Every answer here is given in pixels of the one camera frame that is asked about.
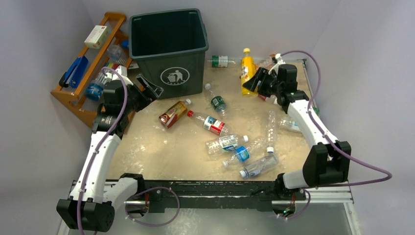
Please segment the yellow honey pomelo bottle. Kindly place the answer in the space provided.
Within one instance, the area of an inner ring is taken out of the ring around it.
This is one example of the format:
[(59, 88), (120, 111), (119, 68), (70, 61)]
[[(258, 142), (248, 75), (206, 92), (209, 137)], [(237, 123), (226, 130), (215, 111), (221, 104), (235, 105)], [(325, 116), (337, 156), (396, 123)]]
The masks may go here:
[(241, 60), (241, 75), (240, 75), (242, 95), (257, 96), (257, 93), (251, 92), (250, 90), (243, 87), (243, 84), (249, 81), (255, 75), (255, 73), (256, 73), (256, 68), (255, 68), (254, 60), (251, 57), (251, 50), (249, 48), (245, 48), (243, 50), (243, 58)]

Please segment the red gold tea bottle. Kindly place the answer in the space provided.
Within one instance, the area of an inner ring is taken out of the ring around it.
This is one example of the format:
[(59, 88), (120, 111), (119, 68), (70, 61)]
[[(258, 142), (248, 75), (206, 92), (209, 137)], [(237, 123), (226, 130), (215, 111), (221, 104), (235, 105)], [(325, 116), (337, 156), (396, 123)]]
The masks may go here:
[(166, 112), (159, 116), (161, 124), (166, 128), (171, 128), (183, 114), (188, 111), (192, 101), (187, 98), (184, 101), (178, 101), (172, 105)]

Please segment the lake picture red label bottle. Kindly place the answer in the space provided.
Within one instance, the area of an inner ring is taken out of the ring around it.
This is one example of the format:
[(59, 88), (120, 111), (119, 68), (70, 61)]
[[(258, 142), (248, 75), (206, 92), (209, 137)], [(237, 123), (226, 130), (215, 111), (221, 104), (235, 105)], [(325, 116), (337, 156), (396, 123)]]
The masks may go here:
[(217, 135), (227, 136), (232, 133), (232, 129), (224, 122), (204, 113), (189, 110), (187, 116), (191, 118), (198, 126)]

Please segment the white cap clear water bottle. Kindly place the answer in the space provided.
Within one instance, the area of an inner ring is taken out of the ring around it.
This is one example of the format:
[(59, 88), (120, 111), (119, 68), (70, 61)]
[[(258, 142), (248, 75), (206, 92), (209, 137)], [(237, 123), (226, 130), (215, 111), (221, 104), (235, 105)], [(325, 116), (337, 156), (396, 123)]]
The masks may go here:
[(205, 147), (207, 154), (209, 156), (214, 156), (234, 151), (236, 148), (248, 141), (249, 137), (247, 135), (240, 136), (237, 134), (231, 134), (207, 141), (205, 143)]

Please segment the blue label water bottle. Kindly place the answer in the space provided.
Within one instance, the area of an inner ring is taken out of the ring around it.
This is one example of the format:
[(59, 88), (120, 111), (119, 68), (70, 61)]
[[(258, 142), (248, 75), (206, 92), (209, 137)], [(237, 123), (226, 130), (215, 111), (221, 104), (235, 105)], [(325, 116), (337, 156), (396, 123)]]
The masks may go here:
[(253, 155), (261, 154), (266, 150), (267, 141), (264, 138), (256, 140), (236, 148), (228, 160), (222, 161), (225, 168), (233, 165), (243, 164)]

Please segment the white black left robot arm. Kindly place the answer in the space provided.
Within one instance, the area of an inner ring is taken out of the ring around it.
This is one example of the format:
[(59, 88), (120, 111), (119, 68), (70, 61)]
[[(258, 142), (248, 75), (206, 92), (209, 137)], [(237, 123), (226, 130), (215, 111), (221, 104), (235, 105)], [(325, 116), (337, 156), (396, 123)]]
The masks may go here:
[(104, 190), (106, 176), (122, 137), (129, 125), (129, 115), (141, 111), (163, 93), (163, 88), (137, 77), (141, 87), (128, 78), (105, 84), (103, 101), (92, 125), (90, 149), (67, 199), (60, 199), (56, 210), (70, 229), (107, 232), (115, 212), (131, 197), (140, 200), (146, 194), (139, 174), (124, 173), (109, 190)]

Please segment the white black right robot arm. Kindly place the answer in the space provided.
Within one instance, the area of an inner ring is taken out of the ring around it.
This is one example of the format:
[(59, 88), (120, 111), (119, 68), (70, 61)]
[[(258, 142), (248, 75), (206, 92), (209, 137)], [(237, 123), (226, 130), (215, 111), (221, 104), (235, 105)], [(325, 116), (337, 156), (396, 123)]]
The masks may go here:
[(347, 180), (350, 160), (343, 153), (350, 154), (351, 146), (323, 129), (308, 96), (298, 89), (296, 66), (282, 64), (273, 71), (259, 68), (243, 87), (265, 97), (275, 95), (277, 104), (298, 124), (310, 147), (302, 169), (278, 176), (275, 185), (278, 198), (287, 199), (294, 189), (324, 187)]

